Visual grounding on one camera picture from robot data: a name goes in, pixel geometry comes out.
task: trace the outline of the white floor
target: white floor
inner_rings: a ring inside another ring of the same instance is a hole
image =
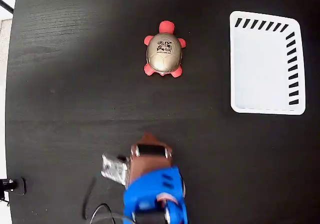
[[[12,20],[0,20],[0,179],[6,179],[6,152],[5,152],[5,102],[6,102],[6,79],[7,79],[7,64],[9,41],[11,33]],[[3,224],[10,224],[11,213],[10,208],[5,202],[0,202],[0,222]]]
[[[16,0],[3,0],[11,7],[15,7]],[[6,103],[6,79],[7,79],[7,57],[12,24],[12,14],[0,7],[0,179],[6,178],[6,152],[5,152],[5,103]],[[5,202],[0,202],[0,223],[12,224],[10,207]]]

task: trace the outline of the turtle shell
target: turtle shell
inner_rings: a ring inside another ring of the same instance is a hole
[[[157,34],[148,44],[146,57],[153,70],[161,73],[173,72],[181,63],[181,44],[172,34]]]

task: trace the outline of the white plastic basket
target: white plastic basket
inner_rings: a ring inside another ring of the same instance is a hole
[[[303,114],[305,69],[296,20],[235,11],[230,44],[231,107],[236,112]]]

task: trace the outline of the dark wooden surface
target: dark wooden surface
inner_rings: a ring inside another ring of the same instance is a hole
[[[6,87],[8,176],[17,223],[82,223],[101,154],[128,154],[145,131],[170,144],[192,223],[320,222],[320,0],[16,0]],[[302,116],[230,108],[229,15],[296,19],[306,77]],[[144,74],[162,20],[185,38],[180,78]],[[121,211],[123,188],[99,179]]]

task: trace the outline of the black cable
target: black cable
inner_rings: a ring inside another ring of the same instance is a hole
[[[97,178],[96,178],[96,176],[94,176],[92,178],[92,181],[91,181],[89,187],[88,187],[88,190],[85,193],[84,201],[82,203],[82,218],[84,220],[88,220],[88,217],[86,215],[86,211],[87,211],[86,209],[87,209],[87,205],[88,205],[88,202],[89,202],[89,198],[90,198],[91,192],[94,189],[94,186],[96,185],[95,184],[96,182],[97,182]]]
[[[93,223],[93,220],[94,220],[94,218],[95,218],[95,215],[96,215],[96,213],[98,212],[98,210],[99,210],[101,207],[106,208],[106,209],[109,211],[109,214],[112,213],[110,207],[109,207],[106,203],[101,203],[101,204],[98,205],[98,207],[94,210],[94,212],[93,212],[93,214],[92,214],[92,217],[91,217],[91,220],[90,220],[90,224]],[[116,221],[115,221],[114,217],[112,216],[112,223],[113,223],[113,224],[116,224],[115,222],[116,222]]]
[[[83,201],[83,204],[82,204],[82,218],[83,218],[84,220],[88,220],[88,217],[87,217],[87,215],[86,215],[86,213],[87,213],[87,212],[86,212],[86,211],[87,211],[86,209],[87,209],[87,205],[88,205],[88,202],[89,202],[91,193],[92,193],[92,191],[93,191],[93,189],[94,189],[94,187],[95,187],[95,185],[96,185],[97,177],[98,177],[98,176],[100,176],[100,173],[99,173],[97,176],[94,176],[94,177],[92,178],[92,181],[91,181],[91,183],[90,183],[90,185],[89,185],[89,187],[88,187],[88,189],[87,189],[87,191],[86,191],[86,193],[85,193],[84,201]],[[112,212],[112,211],[111,211],[111,208],[110,208],[106,203],[102,203],[102,204],[100,204],[100,205],[94,210],[93,216],[92,216],[90,222],[93,221],[93,218],[94,218],[96,212],[97,212],[102,206],[105,207],[110,213]],[[111,217],[111,218],[112,218],[113,224],[116,224],[116,223],[115,223],[115,222],[116,222],[115,219],[114,219],[113,217]]]
[[[94,217],[94,219],[91,221],[91,222],[88,222],[88,224],[93,224],[93,223],[96,223],[98,221],[101,221],[101,220],[105,220],[105,219],[120,219],[120,220],[126,220],[126,221],[129,221],[131,224],[136,224],[135,221],[131,220],[130,218],[124,216],[124,215],[121,215],[121,214],[118,214],[118,213],[114,213],[114,212],[111,212],[111,213],[108,213],[108,214],[99,214],[99,215],[96,215]]]
[[[3,7],[5,10],[9,11],[10,13],[14,14],[14,10],[11,6],[9,6],[6,2],[3,0],[0,0],[0,6]]]

